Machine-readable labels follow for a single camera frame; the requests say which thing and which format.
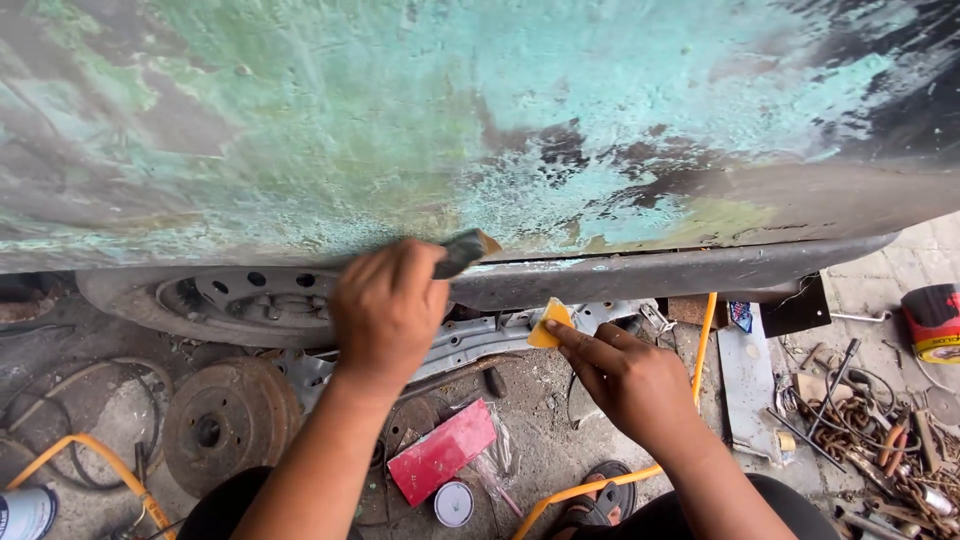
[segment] spray can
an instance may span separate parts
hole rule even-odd
[[[57,495],[46,487],[0,491],[0,540],[39,540],[57,517]]]

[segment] foot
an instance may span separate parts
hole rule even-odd
[[[590,476],[588,476],[588,477],[587,477],[587,481],[585,481],[584,483],[596,482],[596,481],[600,481],[600,480],[602,480],[602,479],[605,479],[605,477],[604,477],[603,475],[601,475],[601,474],[598,473],[598,474],[595,474],[595,475],[590,475]],[[596,501],[596,500],[597,500],[597,497],[600,496],[600,490],[591,491],[591,492],[589,492],[589,493],[585,493],[584,495],[586,495],[587,497],[590,497],[591,499],[593,499],[593,500]],[[583,510],[583,511],[585,511],[585,512],[589,511],[588,508],[584,508],[584,507],[580,506],[579,504],[574,504],[573,506],[571,506],[570,508],[568,508],[566,511],[569,512],[570,510]],[[611,524],[611,525],[617,525],[617,524],[620,523],[620,506],[619,506],[619,505],[615,506],[615,507],[613,508],[613,510],[611,510],[611,512],[610,512],[609,514],[607,514],[607,519],[610,520],[610,524]],[[577,529],[574,528],[574,527],[565,528],[565,529],[561,530],[560,532],[558,532],[557,534],[554,534],[552,540],[569,540],[570,537],[573,536],[573,533],[574,533],[576,530],[577,530]]]

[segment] rusty brake drum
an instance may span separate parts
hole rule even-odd
[[[183,491],[202,498],[251,467],[276,465],[300,427],[290,383],[269,362],[223,359],[191,376],[163,422],[163,452]]]

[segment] concrete floor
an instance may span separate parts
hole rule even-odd
[[[938,282],[960,282],[960,220],[956,215],[921,224],[904,232],[893,245],[861,260],[829,268],[825,284],[831,310],[849,313],[873,313],[899,305],[908,290]],[[42,392],[86,366],[93,360],[117,356],[142,356],[161,363],[179,385],[191,373],[224,356],[244,353],[242,348],[223,344],[194,347],[180,344],[168,335],[150,331],[132,323],[107,316],[87,304],[79,295],[61,300],[57,307],[36,323],[73,325],[75,328],[41,331],[23,337],[0,339],[0,403],[11,393],[33,381]],[[775,371],[796,368],[807,351],[824,341],[842,350],[852,337],[864,344],[856,362],[874,370],[894,385],[897,391],[926,389],[929,381],[912,359],[906,357],[898,369],[892,350],[881,340],[896,340],[894,323],[870,325],[835,322],[828,327],[768,340]],[[688,369],[696,353],[698,329],[678,325],[667,341],[675,341]],[[715,341],[711,339],[705,371],[702,411],[712,428],[724,431],[720,368]],[[960,369],[929,366],[935,378],[960,388]],[[521,360],[500,368],[507,385],[507,398],[495,402],[496,409],[520,449],[519,471],[509,491],[524,511],[536,501],[579,483],[582,476],[601,460],[616,458],[631,467],[652,463],[649,455],[621,435],[605,418],[592,418],[574,430],[566,418],[566,389],[570,369],[555,351],[534,351]],[[38,377],[35,374],[49,374]],[[156,379],[148,378],[148,383]],[[481,377],[467,378],[437,391],[448,402],[459,401],[477,389],[483,389]],[[109,444],[132,463],[132,440],[152,428],[149,402],[129,373],[105,368],[79,381],[60,395],[71,411],[76,430],[87,430]],[[161,408],[166,400],[160,400]],[[43,407],[27,426],[16,432],[34,449],[44,449],[65,433],[66,426],[55,409]],[[801,446],[797,460],[784,468],[771,467],[764,460],[734,453],[743,468],[781,479],[808,496],[822,509],[844,503],[845,497],[864,488],[863,479],[854,473],[843,475],[809,449]],[[97,479],[111,476],[93,457],[81,452],[81,461]],[[11,479],[27,459],[0,445],[0,479]],[[57,467],[72,475],[72,466],[64,456]],[[184,517],[196,500],[184,494],[161,466],[149,487],[171,520]],[[91,496],[61,485],[54,487],[62,501],[62,512],[48,538],[101,538],[114,528],[128,523],[138,513],[138,504],[126,491],[114,495]],[[639,485],[639,503],[670,490],[666,477],[647,479]],[[460,529],[440,527],[432,511],[420,508],[387,528],[364,528],[368,540],[378,538],[507,538],[520,520],[503,503],[491,504],[481,488],[474,490],[476,509],[471,521]],[[551,507],[541,517],[528,538],[542,537],[560,511]],[[142,533],[149,534],[144,527]]]

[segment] corroded metal surface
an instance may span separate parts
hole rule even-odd
[[[952,0],[0,4],[0,271],[504,259],[960,208]]]
[[[241,471],[276,465],[299,426],[282,373],[259,358],[227,358],[178,390],[163,421],[163,452],[177,484],[201,498]]]

